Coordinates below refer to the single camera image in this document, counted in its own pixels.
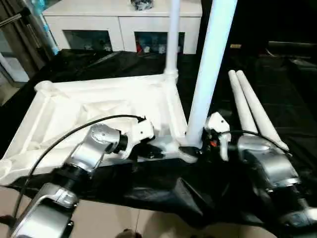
orange component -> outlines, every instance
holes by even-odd
[[[216,146],[217,146],[217,143],[214,142],[214,141],[211,141],[211,142],[210,142],[210,145],[211,145],[212,147],[216,147]]]

cabinet door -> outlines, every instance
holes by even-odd
[[[125,51],[163,53],[169,29],[168,17],[119,17]],[[199,17],[181,17],[179,21],[179,50],[195,54],[200,27]]]
[[[59,49],[122,51],[118,17],[46,16]]]

floor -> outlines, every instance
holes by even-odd
[[[0,86],[0,104],[5,103],[17,88],[9,84]],[[0,187],[0,215],[11,214],[17,192]],[[30,201],[25,198],[22,208]],[[143,238],[274,238],[271,233],[257,227],[219,223],[203,230],[189,227],[178,216],[162,212],[140,210],[123,206],[81,201],[72,220],[75,227],[72,238],[115,238],[124,229],[132,229]],[[0,224],[0,237],[5,237],[7,226]]]

black tablecloth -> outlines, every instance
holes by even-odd
[[[188,119],[200,59],[180,55],[177,88]],[[6,151],[43,80],[66,82],[98,78],[159,74],[162,55],[129,52],[61,51],[49,65],[0,108],[0,154]],[[210,113],[219,111],[231,128],[240,128],[227,72],[242,69],[272,123],[296,156],[292,163],[306,187],[307,199],[317,207],[317,122],[313,104],[303,89],[304,80],[316,76],[316,67],[298,66],[289,59],[225,55]],[[312,91],[314,82],[310,81]],[[27,190],[33,197],[50,175],[34,176]],[[10,187],[20,189],[25,178]],[[265,208],[245,186],[239,168],[222,162],[217,154],[188,165],[179,159],[99,168],[83,199],[137,208],[173,212],[188,224],[201,227],[211,222],[235,222],[264,226],[275,234]]]

white tube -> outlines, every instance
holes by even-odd
[[[177,79],[177,54],[179,32],[180,0],[171,0],[169,30],[167,36],[166,65],[164,73]]]
[[[195,94],[190,112],[186,141],[201,147],[213,91],[228,40],[237,0],[213,0]]]
[[[281,138],[277,134],[271,120],[266,114],[261,102],[259,101],[255,92],[253,91],[243,71],[237,71],[237,76],[261,134],[272,139],[283,148],[288,149],[287,145],[281,140]]]
[[[243,130],[249,130],[253,132],[258,132],[256,124],[254,123],[249,105],[247,103],[247,100],[243,94],[241,85],[239,83],[238,77],[236,75],[236,72],[234,70],[230,70],[228,72],[230,84],[234,96],[234,101],[236,103],[241,128]]]

